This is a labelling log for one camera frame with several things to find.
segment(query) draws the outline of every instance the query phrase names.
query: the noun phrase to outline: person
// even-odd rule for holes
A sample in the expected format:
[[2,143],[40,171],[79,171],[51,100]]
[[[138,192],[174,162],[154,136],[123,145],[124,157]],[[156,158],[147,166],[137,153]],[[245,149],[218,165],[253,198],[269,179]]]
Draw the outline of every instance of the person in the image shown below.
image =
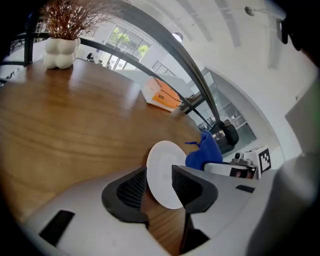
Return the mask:
[[90,61],[90,60],[91,60],[91,56],[92,56],[92,52],[90,52],[90,53],[88,54],[88,56],[86,57],[86,60],[87,60],[87,61]]

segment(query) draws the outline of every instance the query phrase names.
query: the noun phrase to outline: blue cloth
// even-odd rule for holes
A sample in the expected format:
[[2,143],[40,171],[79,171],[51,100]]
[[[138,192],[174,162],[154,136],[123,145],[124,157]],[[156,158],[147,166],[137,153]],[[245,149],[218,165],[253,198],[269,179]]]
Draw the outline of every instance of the blue cloth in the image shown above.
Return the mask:
[[199,150],[190,152],[185,159],[185,166],[204,171],[206,163],[221,164],[223,157],[221,151],[209,131],[201,133],[201,141],[186,142],[186,144],[196,144]]

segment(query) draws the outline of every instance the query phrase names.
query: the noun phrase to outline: ceiling light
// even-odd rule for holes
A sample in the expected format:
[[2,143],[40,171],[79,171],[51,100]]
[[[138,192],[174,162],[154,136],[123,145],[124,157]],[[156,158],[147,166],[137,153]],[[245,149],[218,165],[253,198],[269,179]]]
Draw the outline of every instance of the ceiling light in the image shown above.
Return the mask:
[[251,16],[251,17],[255,16],[254,9],[252,9],[252,8],[249,7],[249,6],[246,6],[246,7],[244,8],[244,11],[245,11],[246,14],[248,14],[248,15]]
[[172,35],[174,36],[174,38],[175,39],[177,39],[177,41],[178,42],[182,42],[183,41],[183,39],[184,39],[184,36],[181,34],[181,33],[179,33],[179,32],[174,32],[174,33],[172,33]]

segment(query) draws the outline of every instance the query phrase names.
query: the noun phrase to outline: black slot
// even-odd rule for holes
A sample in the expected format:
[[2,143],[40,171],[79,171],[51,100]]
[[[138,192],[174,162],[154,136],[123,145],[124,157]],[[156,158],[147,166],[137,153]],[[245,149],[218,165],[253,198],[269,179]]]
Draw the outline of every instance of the black slot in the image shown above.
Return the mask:
[[71,211],[60,210],[40,232],[39,236],[49,244],[56,246],[74,215]]
[[253,193],[255,191],[254,187],[245,186],[245,185],[239,185],[239,186],[236,186],[235,188],[238,189],[238,190],[242,190],[242,191],[248,192],[248,193]]
[[218,198],[218,189],[177,165],[172,166],[172,187],[187,214],[204,213]]
[[140,211],[147,186],[147,168],[139,169],[109,183],[102,191],[104,208],[122,222],[149,225],[148,216]]
[[180,254],[185,254],[209,240],[201,230],[195,229],[190,214],[185,215],[183,238],[180,246]]

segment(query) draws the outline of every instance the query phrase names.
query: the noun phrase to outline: black metal rod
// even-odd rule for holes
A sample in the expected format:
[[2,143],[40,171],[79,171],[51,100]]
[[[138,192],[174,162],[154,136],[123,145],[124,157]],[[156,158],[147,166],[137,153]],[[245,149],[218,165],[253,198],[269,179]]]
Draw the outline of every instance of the black metal rod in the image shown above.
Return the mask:
[[24,61],[18,61],[18,60],[4,60],[0,63],[0,66],[2,65],[17,65],[17,66],[24,66]]
[[24,42],[24,66],[26,67],[33,61],[34,38],[31,36],[36,31],[39,20],[39,13],[33,12],[27,24]]
[[15,40],[18,40],[18,39],[25,39],[25,38],[26,38],[26,33],[17,34],[17,35],[14,37],[14,41],[15,41]]
[[201,103],[205,102],[205,99],[202,97],[202,99],[198,100],[196,103],[191,104],[192,107],[189,107],[187,110],[184,110],[183,112],[188,115],[191,111],[194,111],[196,107],[198,107]]
[[[40,33],[32,33],[31,34],[31,38],[49,38],[49,33],[47,32],[40,32]],[[165,82],[166,84],[168,84],[168,86],[174,90],[179,98],[181,99],[181,101],[183,103],[185,103],[189,108],[192,108],[191,103],[185,98],[183,97],[175,88],[173,88],[168,82],[166,82],[164,79],[162,79],[160,76],[158,76],[156,73],[154,73],[153,71],[151,71],[149,68],[145,67],[144,65],[142,65],[140,62],[138,62],[137,60],[135,60],[134,58],[132,58],[131,55],[127,54],[125,51],[120,51],[116,48],[112,48],[106,44],[102,44],[96,41],[92,41],[86,38],[80,38],[81,40],[81,44],[85,45],[85,46],[89,46],[92,48],[96,48],[98,50],[101,50],[103,52],[109,53],[111,55],[114,55],[116,57],[118,57],[119,59],[122,59],[128,63],[130,63],[131,65],[135,66],[136,68],[138,68],[139,70],[141,70],[142,72],[146,73],[147,75],[157,78],[160,81]],[[211,128],[212,126],[208,123],[208,121],[196,110],[194,109],[194,112]]]
[[215,100],[210,92],[206,80],[182,44],[179,43],[161,23],[141,9],[125,1],[121,3],[121,9],[121,18],[123,20],[133,24],[146,32],[149,36],[153,37],[181,65],[198,87],[205,101],[208,103],[215,120],[220,121]]
[[138,49],[138,47],[140,46],[140,44],[141,44],[143,41],[144,41],[144,40],[141,38],[140,43],[136,46],[136,48],[134,49],[134,51],[132,52],[132,54],[134,54],[134,53],[135,53],[135,51]]
[[8,82],[9,79],[6,79],[6,78],[0,78],[0,83],[3,83],[5,84],[6,82]]

